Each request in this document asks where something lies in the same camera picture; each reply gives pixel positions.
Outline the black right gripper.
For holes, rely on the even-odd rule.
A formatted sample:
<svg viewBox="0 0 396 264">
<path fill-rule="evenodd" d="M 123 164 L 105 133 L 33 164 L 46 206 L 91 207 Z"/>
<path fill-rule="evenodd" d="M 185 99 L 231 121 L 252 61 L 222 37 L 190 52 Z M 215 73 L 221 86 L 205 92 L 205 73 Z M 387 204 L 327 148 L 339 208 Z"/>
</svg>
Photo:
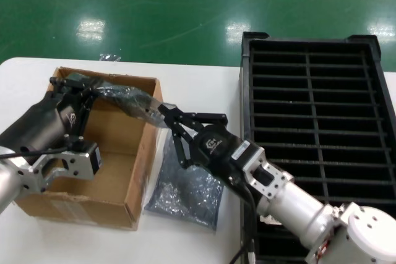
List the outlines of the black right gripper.
<svg viewBox="0 0 396 264">
<path fill-rule="evenodd" d="M 165 103 L 158 107 L 158 111 L 171 129 L 178 162 L 183 169 L 198 166 L 229 186 L 246 185 L 243 163 L 239 160 L 246 151 L 246 142 L 225 128 L 228 125 L 226 114 L 185 113 L 177 106 Z M 204 124 L 222 126 L 205 126 L 194 138 L 184 128 L 196 131 Z M 183 140 L 189 144 L 189 158 Z"/>
</svg>

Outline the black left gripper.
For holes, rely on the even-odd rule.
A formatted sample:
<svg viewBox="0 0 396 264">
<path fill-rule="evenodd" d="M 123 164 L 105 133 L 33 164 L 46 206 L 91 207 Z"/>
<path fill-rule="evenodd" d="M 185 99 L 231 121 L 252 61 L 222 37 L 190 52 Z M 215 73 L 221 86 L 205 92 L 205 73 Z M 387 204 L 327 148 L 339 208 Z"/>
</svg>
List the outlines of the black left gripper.
<svg viewBox="0 0 396 264">
<path fill-rule="evenodd" d="M 34 163 L 44 153 L 67 147 L 66 134 L 83 136 L 97 98 L 94 89 L 104 80 L 98 76 L 72 73 L 66 78 L 51 77 L 49 82 L 54 89 L 81 92 L 46 92 L 40 102 L 1 133 L 1 147 L 11 150 L 1 153 L 2 161 L 17 156 Z"/>
</svg>

